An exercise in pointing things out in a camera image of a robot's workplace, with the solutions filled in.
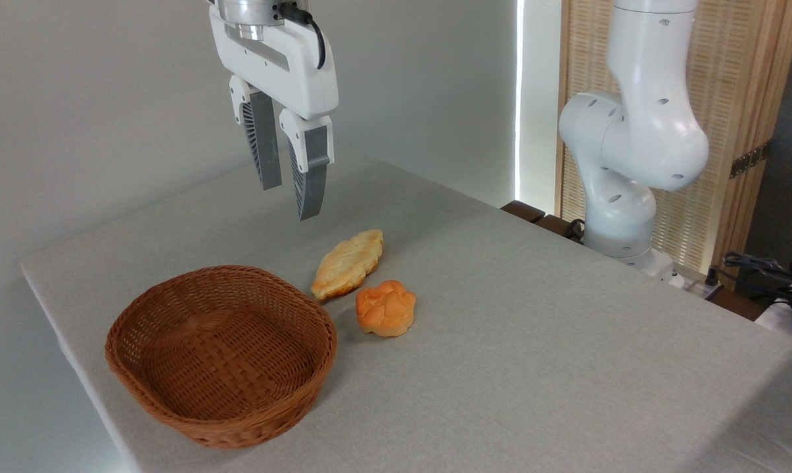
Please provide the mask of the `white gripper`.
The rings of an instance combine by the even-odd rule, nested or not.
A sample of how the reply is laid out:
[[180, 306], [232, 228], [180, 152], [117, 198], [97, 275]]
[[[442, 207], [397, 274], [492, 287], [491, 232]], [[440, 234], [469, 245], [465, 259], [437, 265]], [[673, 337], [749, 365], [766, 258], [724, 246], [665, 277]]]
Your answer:
[[[286, 108], [279, 125], [288, 139], [299, 219], [319, 215], [327, 166], [335, 161], [328, 114], [339, 103], [329, 38], [320, 41], [312, 28], [285, 22], [265, 27], [261, 40], [243, 39], [221, 19], [218, 7], [210, 6], [209, 18], [221, 63], [234, 74], [229, 81], [231, 105], [236, 122], [245, 129], [262, 188], [267, 191], [282, 183], [275, 99]], [[320, 44], [325, 60], [317, 68]]]

